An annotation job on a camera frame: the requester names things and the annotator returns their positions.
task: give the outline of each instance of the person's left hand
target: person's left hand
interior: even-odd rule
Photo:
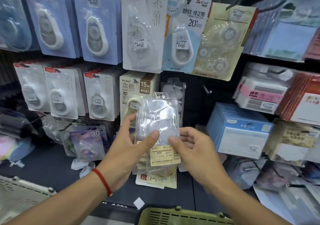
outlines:
[[[129,128],[135,119],[136,114],[131,114],[123,120],[110,150],[97,166],[112,192],[119,190],[125,184],[134,166],[142,155],[154,146],[160,135],[159,131],[154,130],[142,142],[134,145],[135,135],[129,133]]]

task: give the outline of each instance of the red bracelet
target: red bracelet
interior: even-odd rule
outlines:
[[[107,196],[108,197],[112,196],[112,191],[111,191],[108,183],[106,182],[106,179],[103,177],[103,175],[100,173],[100,171],[97,170],[97,169],[93,169],[92,171],[99,176],[99,178],[100,178],[101,182],[103,183],[104,187],[106,187]]]

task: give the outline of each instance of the person's right hand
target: person's right hand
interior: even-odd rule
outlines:
[[[210,137],[192,127],[180,128],[181,140],[169,137],[170,145],[180,154],[186,169],[205,188],[227,177]]]

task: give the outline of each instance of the finger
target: finger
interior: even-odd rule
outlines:
[[[170,136],[169,143],[178,152],[178,154],[180,154],[182,158],[186,158],[190,154],[189,152],[191,150],[187,148],[179,138]]]
[[[140,142],[139,144],[135,144],[136,154],[139,158],[144,155],[146,152],[150,150],[154,146],[154,144],[158,141],[160,136],[159,131],[154,130],[146,138]]]
[[[194,144],[193,138],[192,137],[185,137],[185,136],[181,136],[181,141],[183,142],[190,142]]]
[[[194,143],[190,143],[190,142],[188,142],[188,141],[184,141],[183,144],[184,144],[187,148],[189,148],[189,149],[193,149],[194,146],[195,146]]]
[[[136,114],[131,114],[131,115],[128,115],[126,118],[124,118],[124,120],[122,121],[122,125],[119,129],[119,134],[122,133],[122,134],[125,134],[125,133],[128,133],[129,132],[129,128],[130,128],[130,125],[131,125],[131,122],[135,121],[136,119]]]
[[[189,136],[192,137],[194,142],[202,135],[203,133],[192,128],[192,127],[182,127],[180,128],[180,135],[181,136]]]
[[[130,137],[130,140],[131,140],[132,144],[134,144],[134,139],[135,139],[135,137],[136,137],[136,133],[135,133],[135,132],[134,132],[134,133],[131,133],[131,134],[129,135],[129,137]]]

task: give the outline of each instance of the white shopping basket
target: white shopping basket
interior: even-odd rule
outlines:
[[[0,224],[56,194],[52,188],[0,175]]]

